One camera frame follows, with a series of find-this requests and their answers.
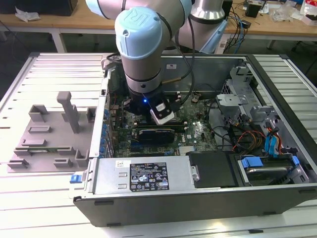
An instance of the warning label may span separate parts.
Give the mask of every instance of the warning label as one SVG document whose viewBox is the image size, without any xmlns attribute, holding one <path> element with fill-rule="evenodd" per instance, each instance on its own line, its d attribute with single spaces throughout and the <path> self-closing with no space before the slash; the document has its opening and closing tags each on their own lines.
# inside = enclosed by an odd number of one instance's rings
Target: warning label
<svg viewBox="0 0 317 238">
<path fill-rule="evenodd" d="M 166 163 L 130 164 L 132 192 L 169 190 Z"/>
</svg>

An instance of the light blue joint cover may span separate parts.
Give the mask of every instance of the light blue joint cover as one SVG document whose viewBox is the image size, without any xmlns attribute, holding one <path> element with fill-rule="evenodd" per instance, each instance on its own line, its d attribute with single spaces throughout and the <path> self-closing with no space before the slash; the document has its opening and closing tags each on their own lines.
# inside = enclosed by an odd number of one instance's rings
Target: light blue joint cover
<svg viewBox="0 0 317 238">
<path fill-rule="evenodd" d="M 99 16 L 104 16 L 99 7 L 98 0 L 86 0 L 86 4 L 90 11 L 92 11 L 95 14 L 98 14 Z"/>
<path fill-rule="evenodd" d="M 150 56 L 159 47 L 163 36 L 159 15 L 142 6 L 120 13 L 114 28 L 119 52 L 130 60 Z"/>
<path fill-rule="evenodd" d="M 292 159 L 293 159 L 293 162 L 294 162 L 294 164 L 295 164 L 296 166 L 298 166 L 298 165 L 300 164 L 300 163 L 299 163 L 299 159 L 297 158 L 297 156 L 293 156 Z"/>
<path fill-rule="evenodd" d="M 180 0 L 180 2 L 183 5 L 183 9 L 184 9 L 184 23 L 186 22 L 186 19 L 189 17 L 191 11 L 192 11 L 192 0 Z"/>
<path fill-rule="evenodd" d="M 206 54 L 213 53 L 221 40 L 227 24 L 228 22 L 226 20 L 223 20 L 218 28 L 214 31 L 213 35 L 199 51 Z"/>
<path fill-rule="evenodd" d="M 242 165 L 244 168 L 248 167 L 262 167 L 263 163 L 261 161 L 260 157 L 245 157 L 244 159 L 241 160 Z"/>
</svg>

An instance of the table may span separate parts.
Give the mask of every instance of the table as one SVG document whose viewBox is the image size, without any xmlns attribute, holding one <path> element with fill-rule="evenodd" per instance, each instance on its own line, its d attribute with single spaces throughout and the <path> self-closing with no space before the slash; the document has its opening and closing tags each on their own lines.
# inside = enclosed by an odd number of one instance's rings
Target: table
<svg viewBox="0 0 317 238">
<path fill-rule="evenodd" d="M 266 68 L 279 58 L 255 57 Z M 0 163 L 12 155 L 29 121 L 28 111 L 32 104 L 44 104 L 49 111 L 60 111 L 61 105 L 55 100 L 58 91 L 69 90 L 77 110 L 85 111 L 97 105 L 104 77 L 101 58 L 102 54 L 40 54 L 27 59 L 0 102 Z M 297 74 L 289 74 L 296 83 Z M 280 86 L 281 93 L 289 94 L 292 90 L 281 87 L 282 80 L 277 78 L 274 83 Z M 0 165 L 0 237 L 55 238 L 71 234 L 76 238 L 288 238 L 317 234 L 317 200 L 304 202 L 281 215 L 96 228 L 73 205 L 74 189 L 83 189 L 84 185 L 70 185 L 71 174 L 7 174 L 6 165 Z M 251 234 L 249 229 L 259 229 L 263 233 Z"/>
<path fill-rule="evenodd" d="M 234 10 L 243 19 L 251 22 L 246 38 L 262 40 L 289 40 L 289 41 L 317 41 L 317 27 L 307 26 L 299 20 L 293 22 L 273 22 L 268 14 L 258 15 L 257 18 L 245 17 L 244 11 L 236 8 L 242 0 L 234 0 Z M 7 25 L 10 30 L 17 32 L 46 32 L 51 33 L 55 42 L 57 52 L 67 52 L 62 33 L 81 34 L 115 34 L 114 21 L 107 20 L 92 13 L 85 0 L 78 0 L 78 5 L 69 17 L 41 15 L 42 19 L 30 21 L 28 23 L 19 20 L 14 15 L 0 14 L 0 20 Z M 236 25 L 233 20 L 229 20 L 225 34 L 221 38 L 216 50 L 217 54 L 222 54 L 224 43 L 233 36 Z M 0 41 L 5 40 L 3 33 L 0 33 Z"/>
<path fill-rule="evenodd" d="M 78 34 L 115 34 L 114 21 L 107 20 L 92 13 L 85 0 L 78 0 L 78 4 L 71 16 L 54 16 L 40 14 L 41 20 L 24 22 L 14 14 L 0 14 L 0 20 L 15 32 L 43 32 L 53 37 L 57 52 L 65 53 L 67 49 L 62 33 Z M 7 29 L 0 23 L 0 31 Z M 5 40 L 0 33 L 0 41 Z"/>
</svg>

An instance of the blue tab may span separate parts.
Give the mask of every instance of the blue tab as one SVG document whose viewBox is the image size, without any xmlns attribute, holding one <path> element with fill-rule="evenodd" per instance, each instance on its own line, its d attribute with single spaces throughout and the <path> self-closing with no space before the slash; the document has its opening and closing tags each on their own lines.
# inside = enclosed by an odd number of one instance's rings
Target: blue tab
<svg viewBox="0 0 317 238">
<path fill-rule="evenodd" d="M 267 136 L 265 139 L 265 145 L 264 145 L 265 152 L 268 152 L 269 150 L 269 140 L 270 140 L 270 137 Z"/>
<path fill-rule="evenodd" d="M 244 168 L 248 168 L 249 167 L 249 163 L 248 163 L 248 161 L 246 159 L 241 160 L 241 162 L 242 162 L 242 165 L 243 165 Z"/>
<path fill-rule="evenodd" d="M 241 160 L 242 165 L 244 168 L 248 167 L 262 167 L 263 163 L 260 157 L 245 157 L 243 160 Z"/>
<path fill-rule="evenodd" d="M 270 146 L 269 146 L 269 154 L 270 154 L 270 155 L 274 155 L 274 154 L 275 154 L 275 151 L 274 151 L 274 149 L 275 149 L 275 144 L 276 144 L 276 137 L 273 136 L 272 141 L 271 141 L 271 144 L 270 144 Z"/>
<path fill-rule="evenodd" d="M 70 183 L 82 183 L 81 178 L 82 178 L 81 175 L 72 175 L 69 182 Z"/>
<path fill-rule="evenodd" d="M 294 162 L 294 164 L 295 164 L 296 166 L 300 164 L 300 163 L 299 163 L 299 159 L 297 158 L 297 156 L 293 156 L 293 157 L 292 157 L 292 160 L 293 160 L 293 162 Z"/>
</svg>

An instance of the wooden workbench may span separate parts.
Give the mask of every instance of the wooden workbench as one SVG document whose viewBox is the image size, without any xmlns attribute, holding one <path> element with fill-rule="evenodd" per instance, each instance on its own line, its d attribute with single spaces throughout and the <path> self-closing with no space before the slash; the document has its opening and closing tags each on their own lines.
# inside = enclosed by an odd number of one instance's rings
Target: wooden workbench
<svg viewBox="0 0 317 238">
<path fill-rule="evenodd" d="M 252 23 L 246 38 L 268 40 L 303 40 L 317 41 L 317 27 L 307 26 L 302 21 L 273 22 L 268 14 L 258 14 L 257 18 L 245 17 L 245 12 L 236 8 L 242 0 L 234 0 L 235 12 L 244 20 Z M 62 33 L 114 34 L 114 21 L 107 20 L 92 13 L 85 0 L 78 0 L 73 14 L 66 16 L 40 15 L 41 20 L 21 21 L 13 14 L 0 14 L 0 20 L 12 31 L 48 32 L 51 33 L 60 53 L 66 52 Z M 0 31 L 6 29 L 0 25 Z M 236 30 L 236 24 L 229 20 L 223 39 L 230 38 Z"/>
</svg>

